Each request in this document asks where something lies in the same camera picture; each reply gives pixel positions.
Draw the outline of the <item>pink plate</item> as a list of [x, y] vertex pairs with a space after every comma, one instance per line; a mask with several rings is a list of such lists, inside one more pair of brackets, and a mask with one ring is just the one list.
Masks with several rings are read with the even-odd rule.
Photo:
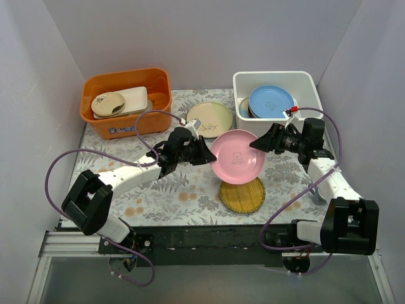
[[241, 129], [229, 130], [216, 138], [210, 147], [216, 161], [210, 165], [221, 181], [241, 185], [258, 177], [265, 164], [265, 153], [250, 147], [257, 138]]

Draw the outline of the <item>light blue plate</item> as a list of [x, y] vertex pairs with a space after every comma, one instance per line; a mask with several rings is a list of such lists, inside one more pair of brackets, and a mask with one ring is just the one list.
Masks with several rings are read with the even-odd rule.
[[249, 96], [249, 109], [256, 118], [285, 118], [284, 111], [294, 105], [292, 96], [275, 85], [259, 86]]

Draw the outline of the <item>cream blue tree plate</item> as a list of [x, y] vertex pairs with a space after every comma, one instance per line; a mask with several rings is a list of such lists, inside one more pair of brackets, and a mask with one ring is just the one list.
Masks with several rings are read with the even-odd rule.
[[249, 114], [249, 98], [246, 97], [241, 100], [240, 105], [239, 105], [239, 113], [241, 117], [243, 118], [250, 118]]

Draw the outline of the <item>yellow woven plate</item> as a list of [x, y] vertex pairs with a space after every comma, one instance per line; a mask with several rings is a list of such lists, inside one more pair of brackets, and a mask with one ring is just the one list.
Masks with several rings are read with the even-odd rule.
[[220, 199], [231, 211], [248, 214], [258, 211], [266, 198], [266, 189], [258, 177], [241, 185], [222, 182], [220, 185]]

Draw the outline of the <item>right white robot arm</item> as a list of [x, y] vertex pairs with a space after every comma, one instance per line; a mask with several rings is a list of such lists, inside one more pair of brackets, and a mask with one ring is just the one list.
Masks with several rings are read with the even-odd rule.
[[322, 222], [293, 220], [286, 236], [286, 251], [321, 246], [327, 253], [372, 255], [377, 244], [379, 207], [361, 197], [345, 180], [333, 154], [323, 147], [324, 121], [307, 118], [302, 131], [294, 125], [275, 123], [250, 143], [262, 152], [289, 151], [314, 180], [306, 192], [317, 194], [328, 204]]

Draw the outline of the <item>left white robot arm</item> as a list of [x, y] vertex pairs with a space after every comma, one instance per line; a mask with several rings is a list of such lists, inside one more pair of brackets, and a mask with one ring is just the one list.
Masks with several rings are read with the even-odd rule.
[[203, 136], [186, 127], [177, 127], [165, 141], [129, 164], [100, 174], [83, 171], [69, 190], [61, 209], [86, 235], [108, 238], [120, 253], [134, 248], [135, 232], [124, 220], [110, 213], [113, 200], [147, 182], [174, 172], [179, 163], [193, 166], [216, 161]]

